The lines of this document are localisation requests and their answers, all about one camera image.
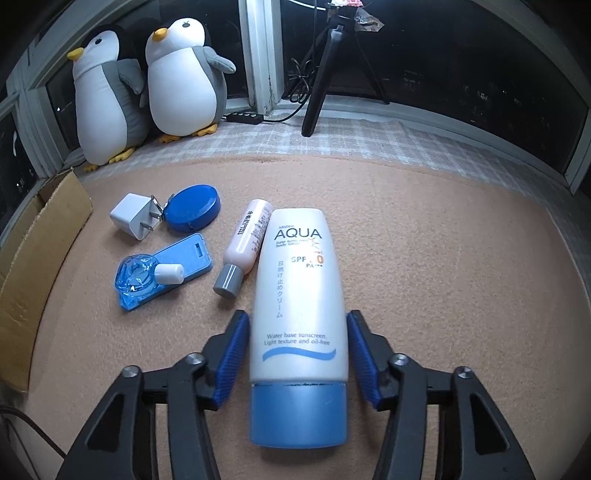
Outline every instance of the blue disc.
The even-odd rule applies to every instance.
[[[211,185],[193,185],[178,192],[164,209],[164,219],[177,232],[196,232],[220,212],[220,197]]]

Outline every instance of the checkered fabric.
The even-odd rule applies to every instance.
[[[222,122],[214,135],[187,137],[168,145],[154,141],[138,149],[124,162],[101,167],[92,173],[79,169],[77,174],[84,182],[136,168],[241,154],[350,156],[459,174],[520,192],[546,206],[570,248],[587,295],[591,297],[591,202],[584,196],[571,196],[565,187],[525,164],[409,128],[396,120],[370,122],[320,118],[310,138],[302,137],[300,128],[301,117],[283,124]]]

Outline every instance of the penguin beak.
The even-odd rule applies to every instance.
[[[152,40],[154,41],[162,41],[166,34],[168,33],[168,28],[159,28],[156,30],[152,35]]]
[[[76,60],[80,59],[80,57],[82,56],[83,53],[84,53],[84,49],[82,47],[78,47],[78,48],[72,50],[71,52],[69,52],[68,55],[66,55],[66,57],[68,57],[68,60],[76,61]]]

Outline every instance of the bottle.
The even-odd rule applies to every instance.
[[[129,297],[150,294],[158,285],[178,285],[184,281],[180,264],[161,264],[155,256],[131,255],[124,258],[115,275],[115,288]]]
[[[272,212],[273,206],[265,200],[248,204],[223,253],[223,268],[213,286],[215,293],[227,299],[238,296],[244,275],[255,264]]]
[[[273,212],[250,340],[253,443],[320,448],[347,438],[345,302],[322,211]]]

